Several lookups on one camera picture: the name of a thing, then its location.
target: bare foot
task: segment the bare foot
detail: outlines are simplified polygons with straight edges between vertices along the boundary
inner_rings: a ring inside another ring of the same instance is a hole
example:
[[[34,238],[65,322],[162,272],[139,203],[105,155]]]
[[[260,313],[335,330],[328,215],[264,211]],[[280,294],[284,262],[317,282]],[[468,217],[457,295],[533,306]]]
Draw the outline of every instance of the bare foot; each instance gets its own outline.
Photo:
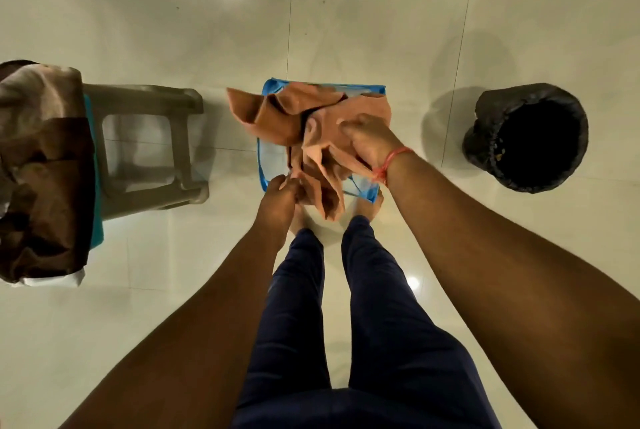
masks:
[[[305,207],[297,203],[296,208],[293,211],[293,220],[291,220],[289,231],[294,235],[298,235],[300,230],[308,229],[310,226],[311,218],[307,214]]]
[[[353,215],[362,215],[372,222],[380,211],[383,201],[385,201],[385,197],[382,195],[381,189],[378,190],[378,198],[374,203],[371,203],[368,199],[358,198],[356,199],[356,210]]]

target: beige plastic stool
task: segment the beige plastic stool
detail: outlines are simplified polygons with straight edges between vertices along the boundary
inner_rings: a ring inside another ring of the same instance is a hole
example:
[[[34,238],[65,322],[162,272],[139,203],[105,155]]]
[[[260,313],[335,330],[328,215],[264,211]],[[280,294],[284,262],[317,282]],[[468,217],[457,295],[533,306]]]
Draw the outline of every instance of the beige plastic stool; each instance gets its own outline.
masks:
[[[95,148],[102,190],[102,219],[109,220],[145,210],[204,203],[209,183],[191,177],[187,119],[202,114],[202,96],[193,89],[156,85],[84,85],[95,121]],[[117,190],[109,178],[102,122],[109,115],[142,114],[164,116],[171,127],[175,178],[172,183],[137,191]]]

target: leg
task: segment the leg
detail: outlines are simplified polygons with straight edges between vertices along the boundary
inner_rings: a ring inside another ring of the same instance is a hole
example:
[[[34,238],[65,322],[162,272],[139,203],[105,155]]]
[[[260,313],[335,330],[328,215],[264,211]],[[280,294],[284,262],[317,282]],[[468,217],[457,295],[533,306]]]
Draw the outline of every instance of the leg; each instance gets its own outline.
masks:
[[[450,419],[500,427],[467,350],[431,322],[366,217],[351,220],[342,262],[351,288],[349,386]]]
[[[330,389],[324,354],[323,246],[309,229],[273,274],[238,408],[281,395]]]

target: glossy floor tile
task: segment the glossy floor tile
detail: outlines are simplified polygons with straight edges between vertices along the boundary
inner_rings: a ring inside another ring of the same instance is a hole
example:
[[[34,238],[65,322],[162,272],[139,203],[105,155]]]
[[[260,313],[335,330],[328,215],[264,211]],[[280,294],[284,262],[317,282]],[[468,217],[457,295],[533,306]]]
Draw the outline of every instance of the glossy floor tile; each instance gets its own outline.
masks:
[[[189,118],[203,205],[105,222],[78,289],[0,286],[0,421],[52,428],[107,371],[192,295],[252,224],[262,198],[256,142],[225,87],[271,77],[384,84],[392,129],[460,189],[593,263],[640,296],[638,0],[0,0],[0,61],[80,69],[86,82],[192,87]],[[549,82],[578,96],[589,148],[561,187],[507,190],[461,155],[484,89]],[[109,117],[109,174],[123,188],[173,180],[164,117]],[[348,384],[347,217],[317,222],[324,244],[324,336],[332,385]],[[505,428],[533,428],[435,278],[388,194],[374,222],[419,303],[471,352]],[[286,255],[278,254],[276,266]]]

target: red string on wrist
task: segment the red string on wrist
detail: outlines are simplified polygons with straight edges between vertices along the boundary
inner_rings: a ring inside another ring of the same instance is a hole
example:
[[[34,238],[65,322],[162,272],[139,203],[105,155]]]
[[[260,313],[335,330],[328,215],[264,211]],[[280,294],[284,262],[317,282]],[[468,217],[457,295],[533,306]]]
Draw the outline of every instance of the red string on wrist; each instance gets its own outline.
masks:
[[[399,147],[398,149],[395,149],[393,151],[391,151],[388,155],[387,158],[385,159],[385,162],[382,164],[381,167],[374,167],[373,168],[373,181],[376,181],[378,183],[382,183],[383,185],[387,185],[387,169],[389,167],[389,164],[391,164],[391,161],[398,155],[398,154],[402,154],[403,152],[413,152],[413,149],[411,149],[410,147]]]

